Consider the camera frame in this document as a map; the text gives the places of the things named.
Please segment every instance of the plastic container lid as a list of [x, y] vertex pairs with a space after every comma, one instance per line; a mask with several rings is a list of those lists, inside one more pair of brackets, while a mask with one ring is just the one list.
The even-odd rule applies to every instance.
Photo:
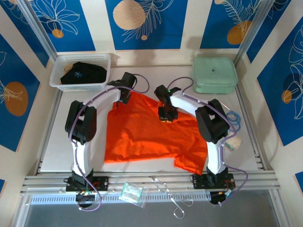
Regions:
[[238, 83], [235, 66], [229, 58], [195, 58], [193, 70], [194, 79], [200, 85], [235, 86]]

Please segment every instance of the white table surface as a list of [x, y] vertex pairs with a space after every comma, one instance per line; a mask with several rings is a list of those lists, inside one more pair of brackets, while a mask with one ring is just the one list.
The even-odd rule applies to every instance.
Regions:
[[[149, 83], [150, 90], [146, 95], [156, 99], [154, 90], [157, 86], [163, 84], [167, 86], [173, 79], [182, 76], [190, 76], [190, 66], [161, 66], [161, 67], [121, 67], [112, 68], [109, 81], [120, 79], [124, 72], [138, 73], [144, 75]], [[173, 86], [185, 88], [190, 84], [189, 80], [181, 79], [176, 81]], [[135, 87], [137, 90], [145, 90], [147, 88], [144, 79], [138, 77], [138, 84]], [[238, 135], [243, 140], [240, 148], [230, 152], [228, 149], [224, 151], [224, 159], [226, 164], [246, 171], [258, 170], [252, 144], [250, 143], [249, 134], [244, 123], [243, 115], [239, 105], [239, 101], [234, 91], [228, 95], [218, 94], [198, 94], [192, 88], [186, 91], [187, 94], [200, 98], [201, 100], [212, 100], [217, 98], [220, 102], [228, 106], [233, 111], [236, 111], [241, 116], [241, 130]], [[94, 96], [96, 92], [64, 92], [59, 104], [58, 112], [53, 124], [52, 133], [46, 148], [43, 158], [41, 172], [69, 172], [73, 166], [73, 151], [71, 143], [68, 140], [68, 135], [64, 130], [67, 114], [70, 104], [74, 100], [85, 101]], [[173, 158], [163, 158], [155, 160], [133, 161], [125, 163], [104, 163], [105, 142], [106, 142], [106, 126], [107, 112], [100, 114], [97, 118], [98, 135], [92, 140], [92, 166], [94, 171], [124, 171], [124, 172], [158, 172], [158, 171], [183, 171], [182, 169], [173, 166]]]

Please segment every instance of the black cloth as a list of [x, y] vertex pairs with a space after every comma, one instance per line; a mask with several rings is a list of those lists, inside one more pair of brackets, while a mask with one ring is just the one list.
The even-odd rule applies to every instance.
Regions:
[[103, 83], [106, 80], [106, 73], [102, 66], [77, 62], [60, 80], [62, 84]]

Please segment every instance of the white plastic basket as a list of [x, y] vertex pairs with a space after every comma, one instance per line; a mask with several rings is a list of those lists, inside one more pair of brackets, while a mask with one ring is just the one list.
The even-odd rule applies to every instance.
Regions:
[[[96, 84], [61, 84], [60, 78], [65, 75], [64, 68], [76, 62], [84, 62], [102, 66], [107, 70], [106, 80], [103, 83]], [[108, 53], [81, 53], [59, 55], [53, 66], [49, 85], [57, 87], [61, 91], [87, 91], [102, 90], [105, 88], [110, 73], [110, 55]]]

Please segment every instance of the orange t-shirt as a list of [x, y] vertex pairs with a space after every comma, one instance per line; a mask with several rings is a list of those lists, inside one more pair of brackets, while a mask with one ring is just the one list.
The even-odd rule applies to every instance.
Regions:
[[116, 104], [107, 117], [106, 163], [173, 157], [174, 166], [202, 174], [206, 141], [196, 119], [178, 112], [172, 123], [159, 120], [158, 102], [132, 92], [127, 105]]

